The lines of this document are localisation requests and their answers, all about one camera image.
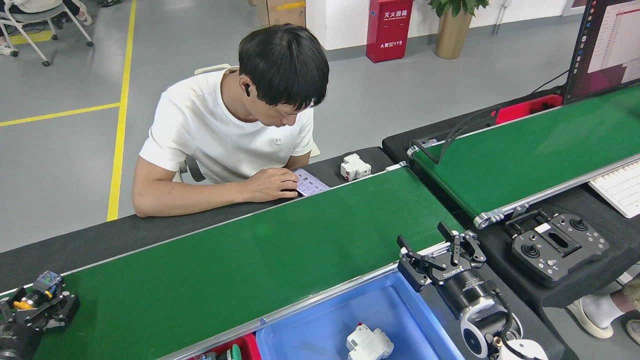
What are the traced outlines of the person's right hand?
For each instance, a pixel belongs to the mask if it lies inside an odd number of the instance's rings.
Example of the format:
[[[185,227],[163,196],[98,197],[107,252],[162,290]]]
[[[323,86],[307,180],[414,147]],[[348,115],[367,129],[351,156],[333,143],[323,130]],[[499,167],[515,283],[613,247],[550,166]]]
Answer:
[[[262,203],[298,196],[298,176],[287,168],[266,168],[238,185],[241,203]]]

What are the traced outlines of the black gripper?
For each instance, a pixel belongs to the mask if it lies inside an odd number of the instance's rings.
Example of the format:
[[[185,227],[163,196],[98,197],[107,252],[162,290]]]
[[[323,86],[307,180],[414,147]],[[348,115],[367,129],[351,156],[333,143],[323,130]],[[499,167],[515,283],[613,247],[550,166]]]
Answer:
[[[19,287],[11,296],[1,299],[0,358],[2,360],[32,360],[41,344],[44,331],[67,328],[73,322],[81,305],[80,297],[70,292],[30,309],[25,287]]]
[[[487,257],[480,249],[475,232],[467,230],[460,234],[443,221],[438,223],[438,230],[449,240],[447,262],[457,268],[448,267],[434,256],[419,255],[401,234],[397,236],[401,253],[397,268],[417,293],[434,278],[439,295],[455,319],[459,319],[467,312],[467,308],[475,306],[479,300],[495,297],[491,282],[487,282],[476,269],[482,267]],[[429,274],[430,269],[434,269],[434,277]]]

